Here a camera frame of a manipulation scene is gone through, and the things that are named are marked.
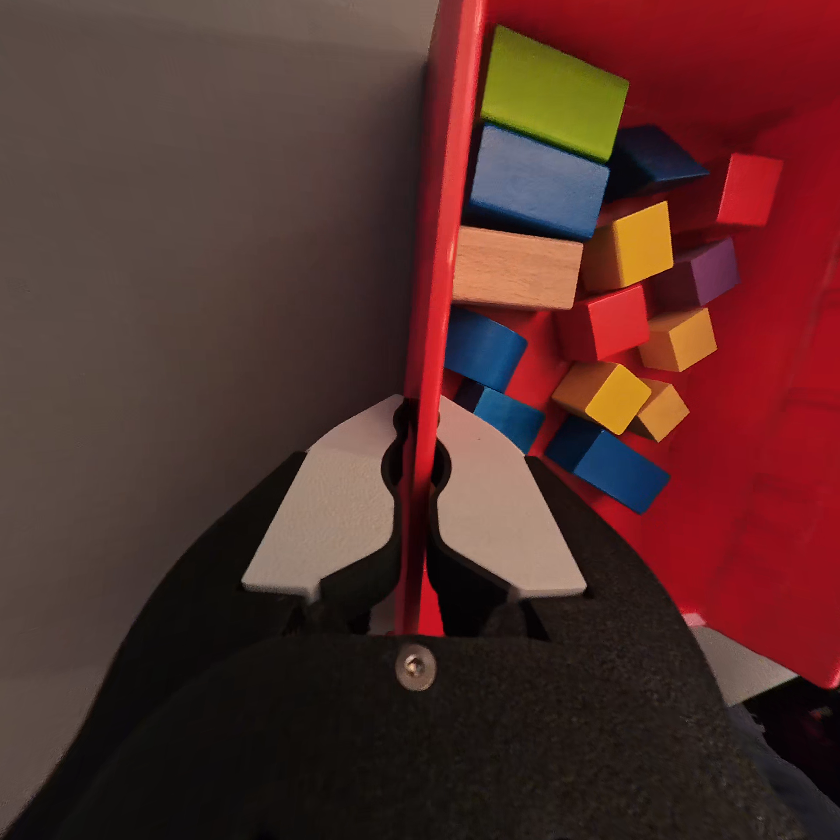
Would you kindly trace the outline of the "tan wooden block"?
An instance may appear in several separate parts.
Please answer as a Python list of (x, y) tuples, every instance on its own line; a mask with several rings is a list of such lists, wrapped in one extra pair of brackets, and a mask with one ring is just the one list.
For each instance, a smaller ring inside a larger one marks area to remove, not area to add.
[(574, 305), (583, 244), (460, 226), (453, 303), (524, 310)]

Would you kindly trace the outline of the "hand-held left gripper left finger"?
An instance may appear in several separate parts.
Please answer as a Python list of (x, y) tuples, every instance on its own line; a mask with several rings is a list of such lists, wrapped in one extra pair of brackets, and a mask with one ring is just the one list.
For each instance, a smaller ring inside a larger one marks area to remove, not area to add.
[(344, 420), (301, 456), (241, 585), (382, 635), (376, 609), (402, 571), (403, 395)]

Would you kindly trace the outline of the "green wooden block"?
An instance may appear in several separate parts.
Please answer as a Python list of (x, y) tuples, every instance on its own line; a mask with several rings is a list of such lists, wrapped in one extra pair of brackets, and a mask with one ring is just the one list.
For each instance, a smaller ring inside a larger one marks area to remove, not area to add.
[(477, 118), (605, 164), (628, 90), (627, 79), (498, 25)]

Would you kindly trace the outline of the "red plastic bin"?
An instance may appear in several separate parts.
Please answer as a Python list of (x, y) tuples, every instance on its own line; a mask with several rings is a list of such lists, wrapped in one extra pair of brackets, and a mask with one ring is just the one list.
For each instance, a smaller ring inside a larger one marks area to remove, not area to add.
[(718, 351), (677, 376), (690, 415), (643, 516), (573, 480), (683, 613), (812, 683), (838, 684), (838, 2), (439, 2), (430, 41), (405, 393), (420, 433), (399, 628), (421, 597), (433, 409), (480, 58), (503, 24), (629, 81), (628, 122), (703, 159), (782, 159), (742, 282), (712, 302)]

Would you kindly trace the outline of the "large yellow wooden block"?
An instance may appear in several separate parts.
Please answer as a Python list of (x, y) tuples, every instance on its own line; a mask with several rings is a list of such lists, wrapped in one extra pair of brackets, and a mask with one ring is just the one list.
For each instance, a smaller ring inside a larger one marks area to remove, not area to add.
[(708, 308), (660, 314), (647, 326), (648, 340), (638, 352), (648, 369), (682, 372), (718, 349)]

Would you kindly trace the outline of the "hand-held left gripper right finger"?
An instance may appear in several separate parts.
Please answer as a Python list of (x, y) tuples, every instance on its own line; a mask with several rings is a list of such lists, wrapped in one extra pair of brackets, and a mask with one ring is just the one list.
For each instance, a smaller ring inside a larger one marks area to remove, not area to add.
[(480, 635), (508, 603), (585, 592), (526, 456), (444, 396), (432, 479), (426, 566), (446, 636)]

